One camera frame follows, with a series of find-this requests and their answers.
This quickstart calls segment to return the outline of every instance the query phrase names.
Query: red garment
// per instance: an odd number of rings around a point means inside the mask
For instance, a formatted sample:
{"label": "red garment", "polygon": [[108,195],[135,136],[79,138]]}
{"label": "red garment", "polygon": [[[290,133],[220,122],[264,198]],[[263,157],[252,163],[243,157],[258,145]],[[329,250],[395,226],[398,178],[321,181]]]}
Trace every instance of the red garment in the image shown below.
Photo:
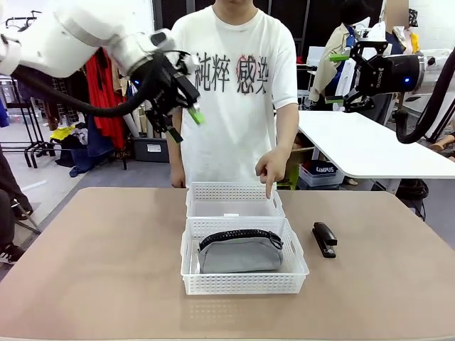
{"label": "red garment", "polygon": [[[100,108],[115,108],[123,97],[114,92],[112,62],[104,50],[98,51],[85,64],[87,68],[90,104]],[[124,120],[121,117],[95,117],[97,128],[103,136],[109,136],[115,148],[124,148]]]}

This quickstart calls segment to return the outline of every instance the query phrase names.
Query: chair leg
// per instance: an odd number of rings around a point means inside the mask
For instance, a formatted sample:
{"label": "chair leg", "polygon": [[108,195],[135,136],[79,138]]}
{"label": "chair leg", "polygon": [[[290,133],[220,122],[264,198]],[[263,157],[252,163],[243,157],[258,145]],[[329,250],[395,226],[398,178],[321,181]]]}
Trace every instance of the chair leg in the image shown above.
{"label": "chair leg", "polygon": [[38,224],[36,224],[35,220],[27,213],[27,211],[24,210],[24,208],[21,206],[21,204],[18,203],[17,200],[14,200],[14,202],[17,204],[17,208],[22,212],[23,215],[27,217],[27,220],[31,222],[33,227],[29,227],[27,224],[24,224],[22,222],[17,222],[19,225],[22,227],[25,227],[26,229],[31,230],[32,232],[35,232],[36,234],[41,234],[41,231],[38,228]]}

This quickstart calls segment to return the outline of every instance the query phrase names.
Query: basket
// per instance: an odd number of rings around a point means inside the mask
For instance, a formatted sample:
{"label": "basket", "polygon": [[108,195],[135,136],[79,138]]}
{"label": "basket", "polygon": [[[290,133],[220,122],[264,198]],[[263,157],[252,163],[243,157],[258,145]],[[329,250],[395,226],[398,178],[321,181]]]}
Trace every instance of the basket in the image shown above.
{"label": "basket", "polygon": [[265,196],[261,183],[192,183],[186,195],[187,217],[284,217],[273,189]]}
{"label": "basket", "polygon": [[[283,264],[277,272],[200,274],[198,248],[207,236],[236,229],[263,229],[282,239]],[[299,293],[309,274],[299,238],[283,217],[188,218],[181,244],[181,275],[187,295]]]}
{"label": "basket", "polygon": [[314,175],[308,172],[305,167],[300,166],[300,177],[310,187],[321,187],[341,184],[344,179],[344,173],[337,170],[336,174]]}

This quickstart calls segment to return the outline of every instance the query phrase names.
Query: white paper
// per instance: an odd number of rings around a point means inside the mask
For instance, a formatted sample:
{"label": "white paper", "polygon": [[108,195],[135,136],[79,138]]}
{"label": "white paper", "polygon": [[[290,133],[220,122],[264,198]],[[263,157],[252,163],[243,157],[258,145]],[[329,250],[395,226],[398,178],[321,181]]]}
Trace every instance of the white paper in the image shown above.
{"label": "white paper", "polygon": [[147,151],[149,153],[161,153],[161,146],[159,144],[147,144]]}

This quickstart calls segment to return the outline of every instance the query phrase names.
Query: hand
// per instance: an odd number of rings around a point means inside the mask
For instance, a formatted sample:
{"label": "hand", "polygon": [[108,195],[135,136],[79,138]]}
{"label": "hand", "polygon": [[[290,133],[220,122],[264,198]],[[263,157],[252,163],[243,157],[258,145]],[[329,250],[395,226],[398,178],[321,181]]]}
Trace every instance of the hand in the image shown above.
{"label": "hand", "polygon": [[183,165],[171,166],[171,183],[174,188],[186,188],[186,176]]}
{"label": "hand", "polygon": [[289,159],[289,152],[276,147],[265,154],[256,165],[256,175],[260,177],[261,183],[265,183],[265,195],[270,199],[272,186],[275,182],[281,181],[286,173],[286,163]]}

